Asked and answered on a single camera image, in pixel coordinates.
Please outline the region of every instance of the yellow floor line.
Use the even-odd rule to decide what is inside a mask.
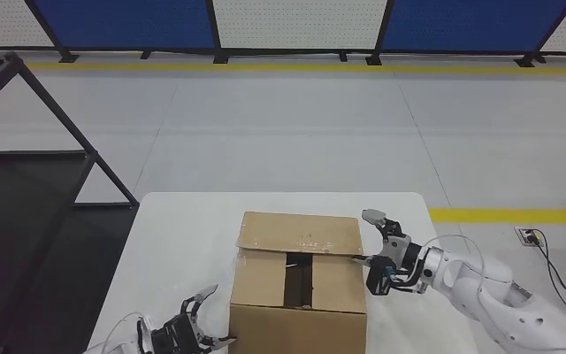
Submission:
[[[94,70],[94,71],[196,71],[196,72],[337,72],[337,73],[465,73],[465,74],[529,74],[564,75],[566,68],[558,67],[488,67],[488,66],[404,66],[404,65],[325,65],[325,64],[191,64],[191,63],[27,63],[37,70]]]
[[[566,224],[564,209],[429,209],[432,222]]]

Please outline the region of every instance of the metal rack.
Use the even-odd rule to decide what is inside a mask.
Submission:
[[[0,58],[0,90],[16,75],[83,150],[0,152],[0,352],[83,352],[139,202],[15,53]],[[128,202],[75,203],[94,165]]]

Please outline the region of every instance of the cardboard box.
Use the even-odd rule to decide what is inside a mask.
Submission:
[[[364,354],[357,219],[246,212],[230,302],[230,354]]]

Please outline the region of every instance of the wall socket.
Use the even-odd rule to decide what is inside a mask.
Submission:
[[[531,231],[528,227],[515,227],[516,236],[519,238],[521,244],[525,247],[536,247],[537,245],[534,242],[531,242],[527,239],[528,236],[534,235],[539,239],[540,247],[543,246],[543,242],[540,239],[539,235],[537,235],[534,231]]]

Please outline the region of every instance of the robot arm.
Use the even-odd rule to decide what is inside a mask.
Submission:
[[[365,210],[362,218],[378,229],[384,242],[378,255],[354,257],[370,268],[366,286],[373,295],[387,295],[389,289],[423,294],[431,287],[480,322],[507,353],[566,353],[566,317],[514,283],[508,266],[486,256],[422,248],[383,212]]]

